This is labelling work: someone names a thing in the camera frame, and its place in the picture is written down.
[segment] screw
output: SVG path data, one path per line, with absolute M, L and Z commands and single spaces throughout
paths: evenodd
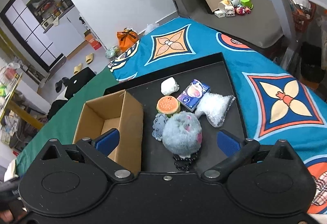
M 130 171 L 128 171 L 128 170 L 117 170 L 115 172 L 115 176 L 117 178 L 127 178 L 128 176 L 130 176 Z
M 220 172 L 218 170 L 207 170 L 204 173 L 204 176 L 210 179 L 218 178 L 220 176 Z
M 164 180 L 172 180 L 173 177 L 172 177 L 172 176 L 164 176 L 163 179 L 164 179 Z

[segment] pink spot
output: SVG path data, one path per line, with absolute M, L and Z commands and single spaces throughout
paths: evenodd
M 199 142 L 199 144 L 202 143 L 202 132 L 199 132 L 199 133 L 197 134 L 197 141 Z

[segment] orange plastic bag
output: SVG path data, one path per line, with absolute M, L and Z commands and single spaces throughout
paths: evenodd
M 132 29 L 124 29 L 123 32 L 117 32 L 118 45 L 122 52 L 128 50 L 131 46 L 133 46 L 138 40 L 139 37 L 136 32 Z

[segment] blue gripper pad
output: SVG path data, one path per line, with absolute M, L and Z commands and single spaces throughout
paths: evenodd
M 93 139 L 91 145 L 105 156 L 108 156 L 118 146 L 119 138 L 119 131 L 112 128 L 98 138 Z
M 217 146 L 225 153 L 227 157 L 235 154 L 241 149 L 241 142 L 241 139 L 238 139 L 236 136 L 225 130 L 220 130 L 217 133 Z

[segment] gray mattress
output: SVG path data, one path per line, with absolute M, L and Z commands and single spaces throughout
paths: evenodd
M 252 0 L 251 14 L 218 18 L 205 0 L 173 0 L 180 16 L 191 18 L 215 30 L 266 49 L 282 36 L 282 28 L 270 0 Z

